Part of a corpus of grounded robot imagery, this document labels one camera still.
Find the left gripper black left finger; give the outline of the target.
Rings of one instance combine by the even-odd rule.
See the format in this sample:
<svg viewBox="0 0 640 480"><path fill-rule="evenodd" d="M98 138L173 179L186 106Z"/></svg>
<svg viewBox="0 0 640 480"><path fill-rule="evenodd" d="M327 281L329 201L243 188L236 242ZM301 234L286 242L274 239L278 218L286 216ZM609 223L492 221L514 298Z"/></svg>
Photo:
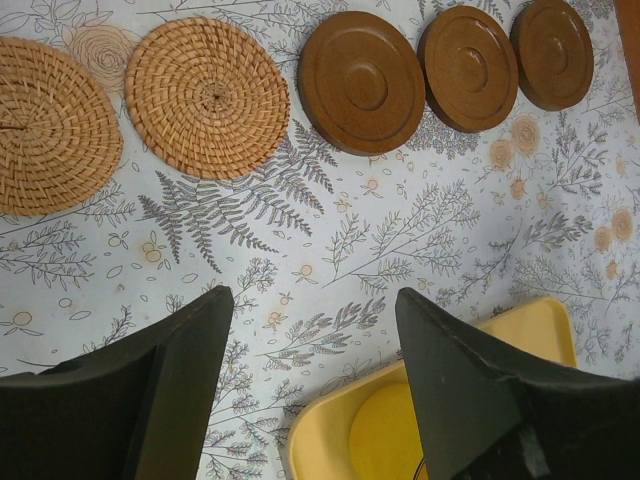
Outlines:
<svg viewBox="0 0 640 480"><path fill-rule="evenodd" d="M106 347L2 377L2 478L195 478L233 308L218 286Z"/></svg>

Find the light woven coaster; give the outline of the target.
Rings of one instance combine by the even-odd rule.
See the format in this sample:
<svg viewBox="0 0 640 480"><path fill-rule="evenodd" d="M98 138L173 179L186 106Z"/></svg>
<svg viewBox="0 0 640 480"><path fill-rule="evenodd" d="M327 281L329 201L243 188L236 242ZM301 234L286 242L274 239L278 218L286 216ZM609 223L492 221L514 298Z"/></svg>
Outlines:
<svg viewBox="0 0 640 480"><path fill-rule="evenodd" d="M45 215L82 203L107 184L122 151L112 103L81 63L2 37L2 213Z"/></svg>
<svg viewBox="0 0 640 480"><path fill-rule="evenodd" d="M209 180L262 166L285 137L286 80L243 30L195 16L149 32L134 48L125 100L144 144L167 165Z"/></svg>

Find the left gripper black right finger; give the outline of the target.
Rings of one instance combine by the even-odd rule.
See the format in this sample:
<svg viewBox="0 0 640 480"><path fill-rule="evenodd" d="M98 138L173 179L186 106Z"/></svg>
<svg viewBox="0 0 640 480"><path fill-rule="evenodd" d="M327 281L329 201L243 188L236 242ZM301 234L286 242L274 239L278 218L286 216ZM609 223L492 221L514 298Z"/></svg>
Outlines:
<svg viewBox="0 0 640 480"><path fill-rule="evenodd" d="M534 356L411 288L395 315L429 478L638 478L637 380Z"/></svg>

